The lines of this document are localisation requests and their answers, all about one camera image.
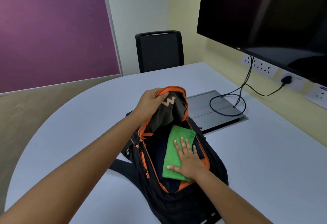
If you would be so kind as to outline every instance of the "backpack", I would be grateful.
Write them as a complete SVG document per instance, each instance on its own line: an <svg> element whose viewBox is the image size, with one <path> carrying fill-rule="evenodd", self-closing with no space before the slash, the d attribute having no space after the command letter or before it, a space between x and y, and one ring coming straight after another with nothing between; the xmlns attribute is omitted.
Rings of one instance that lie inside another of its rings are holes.
<svg viewBox="0 0 327 224"><path fill-rule="evenodd" d="M207 143L196 123L188 116L186 92L178 86L169 86L157 95L169 92L157 112L149 118L131 136L122 150L122 154L131 163L115 160L113 169L132 181L142 192L153 214L163 224L200 224L216 223L221 216L195 181L178 181L179 187L175 192L159 181L152 159L148 153L146 141L154 137L160 127L174 123L196 132L195 139L204 154L202 163L221 181L228 185L227 170L216 152Z"/></svg>

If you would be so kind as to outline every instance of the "floor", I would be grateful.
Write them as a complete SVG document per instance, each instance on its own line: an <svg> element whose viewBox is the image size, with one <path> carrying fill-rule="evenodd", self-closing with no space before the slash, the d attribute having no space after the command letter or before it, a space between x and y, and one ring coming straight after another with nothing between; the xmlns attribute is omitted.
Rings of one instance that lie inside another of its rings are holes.
<svg viewBox="0 0 327 224"><path fill-rule="evenodd" d="M0 94L0 214L11 176L26 145L41 125L81 92L117 76Z"/></svg>

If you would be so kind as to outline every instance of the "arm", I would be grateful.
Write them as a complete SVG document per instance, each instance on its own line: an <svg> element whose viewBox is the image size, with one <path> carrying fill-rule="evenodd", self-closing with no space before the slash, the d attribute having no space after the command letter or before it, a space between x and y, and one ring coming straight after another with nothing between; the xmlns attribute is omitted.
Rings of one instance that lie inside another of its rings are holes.
<svg viewBox="0 0 327 224"><path fill-rule="evenodd" d="M0 224L69 223L133 132L168 95L155 98L160 90L146 91L130 115L38 182L0 217Z"/></svg>
<svg viewBox="0 0 327 224"><path fill-rule="evenodd" d="M181 137L181 144L182 149L175 141L175 147L181 159L181 167L169 165L167 168L187 178L194 179L226 224L272 224L256 208L203 166L195 146L193 146L193 154L188 140L185 144L183 137Z"/></svg>

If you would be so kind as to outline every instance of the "power cord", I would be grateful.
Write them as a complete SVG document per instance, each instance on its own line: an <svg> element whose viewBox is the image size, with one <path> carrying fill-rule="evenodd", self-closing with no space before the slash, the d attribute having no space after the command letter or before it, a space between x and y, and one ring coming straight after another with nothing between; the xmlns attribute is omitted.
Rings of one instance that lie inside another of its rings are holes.
<svg viewBox="0 0 327 224"><path fill-rule="evenodd" d="M282 85L280 86L280 88L278 88L276 91L272 92L271 94L263 95L263 94L257 92L257 91L252 87L252 86L250 86L250 85L247 84L247 81L248 81L248 79L250 78L250 74L251 74L251 71L252 71L252 65L253 65L254 57L253 57L253 56L250 56L250 59L251 59L250 69L249 69L249 71L248 71L248 73L247 73L247 76L245 77L245 80L244 80L243 84L242 84L238 89L236 89L236 90L234 90L234 91L232 91L232 92L229 92L229 93L226 93L226 94L222 94L222 95L219 95L219 96L215 96L215 97L213 97L212 99L210 99L209 106L211 107L211 109L212 109L214 112L216 112L216 113L218 113L218 114L220 114L220 115L224 115L224 116L226 116L226 117L236 117L236 116L238 116L238 115L243 114L244 111L246 110L246 102L245 102L245 100L241 97L241 94L242 94L243 87L244 87L245 85L249 86L249 87L250 87L250 88L251 88L255 93L259 94L260 96L268 97L268 96L270 96L270 95L272 95L272 94L278 92L278 91L279 91L280 89L282 89L285 85L288 85L288 84L292 83L292 76L289 75L289 76L286 76L286 77L282 78L282 80L281 80ZM235 93L233 93L233 92L236 92L237 90L240 90L240 93L239 93L239 94L235 94ZM211 101L212 101L212 100L214 100L215 98L219 98L219 97L220 97L220 98L223 98L224 96L227 96L227 95L236 95L236 96L238 96L238 99L237 99L237 101L236 101L236 103L235 103L235 105L234 105L233 107L237 106L237 105L239 104L239 102L241 101L241 99L242 99L242 101L244 102L244 110L243 110L241 113L236 114L236 115L227 115L227 114L223 114L223 113L221 113L221 112L219 112L219 111L216 111L216 110L211 106Z"/></svg>

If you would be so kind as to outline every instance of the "office chair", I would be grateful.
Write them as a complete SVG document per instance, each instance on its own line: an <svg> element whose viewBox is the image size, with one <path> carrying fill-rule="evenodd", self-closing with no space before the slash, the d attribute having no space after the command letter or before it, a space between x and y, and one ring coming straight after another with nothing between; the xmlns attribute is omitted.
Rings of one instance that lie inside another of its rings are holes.
<svg viewBox="0 0 327 224"><path fill-rule="evenodd" d="M157 31L135 36L140 73L184 65L179 31Z"/></svg>

